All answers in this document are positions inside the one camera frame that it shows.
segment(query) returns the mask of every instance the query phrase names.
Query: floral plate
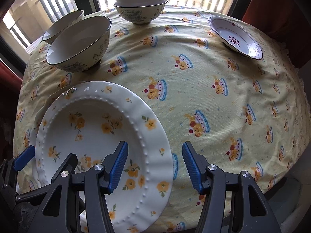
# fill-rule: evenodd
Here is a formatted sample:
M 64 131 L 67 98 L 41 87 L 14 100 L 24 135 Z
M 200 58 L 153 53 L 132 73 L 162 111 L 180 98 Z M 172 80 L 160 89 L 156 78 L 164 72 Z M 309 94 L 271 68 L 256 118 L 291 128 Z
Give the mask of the floral plate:
M 130 90 L 93 81 L 61 94 L 38 129 L 38 178 L 42 186 L 49 184 L 71 152 L 78 157 L 76 172 L 87 171 L 113 153 L 121 140 L 128 143 L 128 158 L 118 187 L 106 195 L 107 207 L 116 232 L 137 233 L 154 223 L 165 208 L 173 183 L 173 161 L 161 123 Z M 80 218 L 85 231 L 85 214 Z
M 219 16 L 211 16 L 208 23 L 226 46 L 252 59 L 262 59 L 262 50 L 257 41 L 238 24 Z

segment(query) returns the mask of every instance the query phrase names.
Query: yellow tablecloth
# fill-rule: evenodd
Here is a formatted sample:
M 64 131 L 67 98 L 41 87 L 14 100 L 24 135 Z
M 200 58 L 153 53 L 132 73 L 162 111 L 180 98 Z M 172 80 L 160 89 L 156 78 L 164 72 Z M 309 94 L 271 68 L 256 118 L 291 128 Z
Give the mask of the yellow tablecloth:
M 155 112 L 173 153 L 169 203 L 147 230 L 167 232 L 195 227 L 205 199 L 192 188 L 183 142 L 191 141 L 224 171 L 248 170 L 263 192 L 306 148 L 311 128 L 303 84 L 287 51 L 259 30 L 215 12 L 169 5 L 144 26 L 123 20 L 114 9 L 93 15 L 112 20 L 109 47 L 97 70 L 73 74 L 49 66 L 45 42 L 31 55 L 19 97 L 14 155 L 27 147 L 36 113 L 60 88 L 92 80 L 129 88 Z M 243 26 L 260 44 L 264 58 L 252 60 L 225 48 L 208 25 L 211 15 Z M 18 183 L 23 192 L 38 187 L 29 165 L 19 173 Z M 225 216 L 229 204 L 228 197 Z

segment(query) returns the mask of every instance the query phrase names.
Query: metal screw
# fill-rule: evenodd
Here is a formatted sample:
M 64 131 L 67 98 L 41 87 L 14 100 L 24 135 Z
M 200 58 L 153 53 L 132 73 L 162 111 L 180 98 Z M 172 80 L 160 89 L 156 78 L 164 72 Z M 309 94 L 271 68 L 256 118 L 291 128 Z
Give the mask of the metal screw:
M 103 165 L 102 164 L 97 164 L 97 165 L 94 166 L 94 169 L 99 171 L 99 170 L 103 169 Z
M 250 176 L 250 174 L 249 174 L 248 171 L 242 171 L 242 175 L 243 175 L 244 177 L 249 177 L 249 176 Z
M 208 169 L 210 169 L 211 171 L 215 171 L 217 169 L 217 166 L 210 164 L 208 165 Z
M 62 177 L 67 177 L 68 174 L 69 174 L 68 171 L 63 171 L 60 175 L 61 175 Z

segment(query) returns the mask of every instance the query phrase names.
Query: small dish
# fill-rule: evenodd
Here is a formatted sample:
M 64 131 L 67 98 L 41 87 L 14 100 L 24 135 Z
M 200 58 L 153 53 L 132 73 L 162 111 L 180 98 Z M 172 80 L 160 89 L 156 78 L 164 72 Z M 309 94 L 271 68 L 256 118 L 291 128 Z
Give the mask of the small dish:
M 66 72 L 89 69 L 105 54 L 111 20 L 104 16 L 86 18 L 64 30 L 50 46 L 46 61 Z
M 252 59 L 262 59 L 259 44 L 244 28 L 218 16 L 211 16 L 208 22 L 212 30 L 224 40 L 226 46 Z
M 48 28 L 44 33 L 42 40 L 52 45 L 54 40 L 63 32 L 63 30 L 81 21 L 83 18 L 83 10 L 75 10 L 66 16 L 63 16 Z
M 114 6 L 120 16 L 134 24 L 146 24 L 163 11 L 167 0 L 116 0 Z
M 81 83 L 61 94 L 35 123 L 41 123 L 35 159 L 42 186 L 69 153 L 78 157 L 76 172 L 87 171 L 124 140 L 128 158 L 118 187 L 106 195 L 114 230 L 138 233 L 161 215 L 173 183 L 172 153 L 156 115 L 133 92 L 104 81 Z M 85 212 L 80 218 L 84 228 Z

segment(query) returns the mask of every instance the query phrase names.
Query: dark rim of bowl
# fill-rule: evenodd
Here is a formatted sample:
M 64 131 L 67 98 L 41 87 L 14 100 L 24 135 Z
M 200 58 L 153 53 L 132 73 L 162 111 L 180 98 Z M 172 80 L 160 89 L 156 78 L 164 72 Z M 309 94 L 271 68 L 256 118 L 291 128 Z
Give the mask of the dark rim of bowl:
M 159 4 L 154 4 L 154 5 L 147 5 L 147 6 L 117 6 L 115 5 L 115 3 L 117 2 L 118 0 L 115 0 L 113 5 L 117 8 L 143 8 L 143 7 L 151 7 L 151 6 L 158 6 L 158 5 L 163 5 L 163 4 L 166 4 L 168 2 L 168 0 L 165 0 L 165 2 L 163 3 L 159 3 Z
M 83 13 L 84 13 L 84 10 L 75 10 L 75 11 L 72 11 L 72 12 L 70 12 L 70 13 L 68 13 L 67 15 L 65 15 L 65 16 L 63 16 L 62 18 L 65 18 L 66 16 L 68 16 L 69 14 L 71 14 L 71 13 L 74 13 L 74 12 L 76 12 L 76 11 L 81 11 L 81 13 L 80 13 L 80 15 L 82 15 Z M 60 30 L 59 32 L 57 32 L 57 33 L 55 33 L 54 35 L 52 35 L 52 36 L 50 36 L 49 38 L 46 38 L 46 37 L 44 37 L 44 34 L 46 34 L 46 32 L 48 31 L 48 29 L 46 30 L 46 32 L 43 34 L 43 37 L 42 37 L 42 40 L 43 41 L 45 41 L 45 40 L 49 40 L 50 38 L 53 38 L 56 34 L 59 34 L 61 31 L 63 31 L 64 29 L 62 29 L 62 30 Z
M 66 61 L 72 59 L 73 57 L 77 56 L 78 54 L 80 54 L 81 52 L 85 51 L 87 48 L 89 48 L 89 47 L 92 46 L 93 44 L 95 44 L 103 35 L 105 35 L 105 34 L 107 33 L 107 31 L 110 30 L 110 28 L 111 28 L 111 20 L 110 20 L 110 18 L 105 17 L 105 16 L 94 16 L 94 17 L 104 17 L 104 18 L 109 19 L 109 22 L 110 22 L 110 25 L 109 25 L 108 29 L 107 29 L 100 37 L 98 37 L 97 40 L 95 40 L 95 41 L 94 41 L 93 43 L 91 43 L 88 47 L 84 48 L 82 51 L 80 51 L 80 52 L 78 52 L 77 54 L 71 56 L 70 58 L 68 58 L 68 59 L 66 59 L 66 60 L 64 60 L 64 61 L 62 61 L 62 62 L 59 62 L 59 63 L 51 64 L 51 63 L 48 62 L 47 57 L 48 57 L 48 53 L 49 53 L 49 50 L 50 50 L 51 46 L 54 44 L 54 42 L 53 42 L 52 45 L 50 45 L 50 47 L 49 47 L 49 49 L 48 49 L 48 51 L 47 51 L 47 53 L 46 53 L 46 63 L 48 63 L 49 65 L 58 65 L 58 64 L 60 64 L 60 63 L 63 63 L 63 62 L 66 62 Z M 85 19 L 83 19 L 83 20 L 81 20 L 81 21 L 79 21 L 79 22 L 82 22 L 82 21 L 84 21 L 84 20 L 88 20 L 88 19 L 94 18 L 94 17 L 85 18 Z

